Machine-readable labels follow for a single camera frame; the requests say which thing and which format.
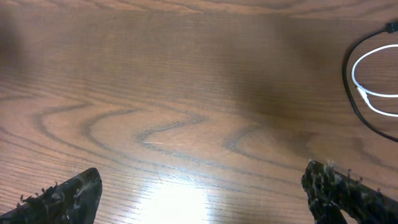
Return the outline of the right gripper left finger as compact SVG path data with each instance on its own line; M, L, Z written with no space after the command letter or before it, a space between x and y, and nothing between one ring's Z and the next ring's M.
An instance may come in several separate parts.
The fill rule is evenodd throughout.
M20 197L15 209L1 215L1 224L94 224L102 191L92 167L40 195Z

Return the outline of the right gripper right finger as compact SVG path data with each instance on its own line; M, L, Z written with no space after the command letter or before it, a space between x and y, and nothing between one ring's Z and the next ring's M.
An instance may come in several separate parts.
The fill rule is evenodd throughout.
M308 208L316 224L344 223L346 212L357 223L397 223L397 201L336 171L331 164L310 160L301 178Z

